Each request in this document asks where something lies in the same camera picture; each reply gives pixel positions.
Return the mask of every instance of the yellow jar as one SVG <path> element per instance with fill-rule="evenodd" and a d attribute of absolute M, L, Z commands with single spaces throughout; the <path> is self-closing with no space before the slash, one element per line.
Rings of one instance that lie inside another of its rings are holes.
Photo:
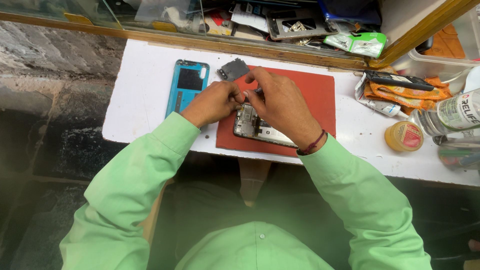
<path fill-rule="evenodd" d="M 387 128 L 385 142 L 396 151 L 417 151 L 423 144 L 423 133 L 416 124 L 401 121 Z"/>

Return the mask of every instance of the bracelet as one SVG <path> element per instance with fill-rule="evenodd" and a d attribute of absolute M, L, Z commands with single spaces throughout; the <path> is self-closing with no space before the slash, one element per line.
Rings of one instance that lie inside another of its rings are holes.
<path fill-rule="evenodd" d="M 320 137 L 318 137 L 318 139 L 317 139 L 315 142 L 311 143 L 311 144 L 307 147 L 307 149 L 305 149 L 305 150 L 300 149 L 300 151 L 302 151 L 303 153 L 307 154 L 308 151 L 310 151 L 312 148 L 317 147 L 318 142 L 322 139 L 322 137 L 323 137 L 324 135 L 325 135 L 325 129 L 322 129 L 322 134 L 320 135 Z"/>

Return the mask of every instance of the tube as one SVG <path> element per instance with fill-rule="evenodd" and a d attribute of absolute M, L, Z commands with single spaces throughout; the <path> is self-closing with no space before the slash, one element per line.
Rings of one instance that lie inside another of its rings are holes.
<path fill-rule="evenodd" d="M 408 118 L 408 115 L 404 114 L 400 110 L 400 105 L 395 102 L 366 98 L 363 94 L 363 90 L 365 89 L 365 77 L 366 74 L 364 73 L 362 79 L 355 86 L 355 99 L 358 102 L 390 117 L 398 115 L 404 118 Z"/>

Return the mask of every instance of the hand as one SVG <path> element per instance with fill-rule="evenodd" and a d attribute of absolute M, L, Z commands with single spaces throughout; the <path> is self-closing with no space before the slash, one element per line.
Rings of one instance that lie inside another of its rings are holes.
<path fill-rule="evenodd" d="M 320 137 L 322 128 L 308 110 L 300 89 L 292 80 L 269 73 L 263 67 L 256 67 L 247 73 L 245 82 L 250 84 L 254 80 L 263 89 L 265 100 L 253 90 L 246 90 L 243 94 L 248 97 L 258 116 L 287 136 L 300 149 L 306 149 Z M 312 148 L 309 153 L 320 149 L 326 138 L 324 135 L 317 147 Z"/>
<path fill-rule="evenodd" d="M 203 125 L 218 122 L 233 110 L 239 110 L 242 102 L 240 89 L 236 83 L 212 82 L 190 102 L 180 115 L 200 128 Z"/>

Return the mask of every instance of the smartphone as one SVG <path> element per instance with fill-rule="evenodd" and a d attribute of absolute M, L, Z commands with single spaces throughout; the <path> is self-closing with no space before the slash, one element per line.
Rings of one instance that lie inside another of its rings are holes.
<path fill-rule="evenodd" d="M 367 79 L 371 80 L 374 83 L 386 84 L 393 86 L 401 86 L 410 89 L 417 89 L 423 91 L 432 91 L 434 89 L 433 85 L 425 82 L 424 80 L 413 77 L 413 76 L 403 76 L 386 72 L 378 72 L 372 70 L 365 70 Z"/>
<path fill-rule="evenodd" d="M 298 148 L 287 136 L 258 117 L 255 108 L 250 103 L 243 103 L 241 109 L 237 110 L 233 134 L 242 138 Z"/>
<path fill-rule="evenodd" d="M 207 87 L 210 66 L 188 60 L 177 60 L 165 118 L 173 111 L 180 113 Z"/>

